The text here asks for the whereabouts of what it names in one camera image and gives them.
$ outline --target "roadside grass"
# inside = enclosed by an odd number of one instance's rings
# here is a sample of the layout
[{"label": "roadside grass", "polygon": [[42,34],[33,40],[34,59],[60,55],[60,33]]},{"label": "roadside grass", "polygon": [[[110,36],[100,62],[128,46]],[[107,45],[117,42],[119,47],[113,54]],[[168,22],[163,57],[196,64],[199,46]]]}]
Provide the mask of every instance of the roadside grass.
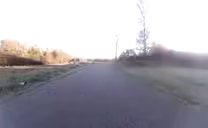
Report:
[{"label": "roadside grass", "polygon": [[125,70],[185,105],[208,107],[208,69],[126,66]]},{"label": "roadside grass", "polygon": [[10,67],[0,69],[0,95],[17,93],[37,83],[64,75],[77,67],[79,65]]}]

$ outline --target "bare tree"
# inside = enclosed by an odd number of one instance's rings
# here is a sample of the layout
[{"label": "bare tree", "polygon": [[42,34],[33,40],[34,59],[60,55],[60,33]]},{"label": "bare tree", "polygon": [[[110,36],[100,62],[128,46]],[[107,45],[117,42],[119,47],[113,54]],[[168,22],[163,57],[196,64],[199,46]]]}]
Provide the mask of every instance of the bare tree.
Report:
[{"label": "bare tree", "polygon": [[138,34],[137,44],[140,50],[143,50],[143,54],[147,54],[147,39],[149,35],[149,31],[146,29],[146,16],[145,16],[145,8],[143,0],[139,0],[137,3],[137,7],[140,11],[141,17],[139,18],[139,23],[142,25],[141,31]]}]

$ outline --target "bright sky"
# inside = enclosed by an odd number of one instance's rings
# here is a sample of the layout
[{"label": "bright sky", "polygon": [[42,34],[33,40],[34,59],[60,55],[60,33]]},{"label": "bright sky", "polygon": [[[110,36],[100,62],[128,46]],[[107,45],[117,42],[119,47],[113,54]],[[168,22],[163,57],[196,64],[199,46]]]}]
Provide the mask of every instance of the bright sky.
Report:
[{"label": "bright sky", "polygon": [[[113,58],[134,48],[137,0],[0,0],[0,40],[16,39],[74,56]],[[208,0],[146,0],[151,40],[208,52]]]}]

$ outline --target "dry grass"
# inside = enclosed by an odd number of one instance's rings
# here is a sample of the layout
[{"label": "dry grass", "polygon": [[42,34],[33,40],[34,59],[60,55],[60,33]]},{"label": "dry grass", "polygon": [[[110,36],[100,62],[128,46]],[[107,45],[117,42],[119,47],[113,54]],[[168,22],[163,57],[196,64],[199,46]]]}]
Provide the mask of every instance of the dry grass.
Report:
[{"label": "dry grass", "polygon": [[16,93],[76,67],[78,65],[0,67],[0,94]]},{"label": "dry grass", "polygon": [[144,66],[126,71],[185,103],[208,107],[208,69]]}]

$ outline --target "paved road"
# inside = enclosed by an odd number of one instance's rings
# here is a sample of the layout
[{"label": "paved road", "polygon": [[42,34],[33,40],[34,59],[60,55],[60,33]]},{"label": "paved road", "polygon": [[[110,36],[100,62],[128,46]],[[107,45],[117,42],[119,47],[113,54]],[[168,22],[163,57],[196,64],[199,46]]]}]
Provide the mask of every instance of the paved road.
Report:
[{"label": "paved road", "polygon": [[93,64],[0,105],[0,128],[208,128],[116,64]]}]

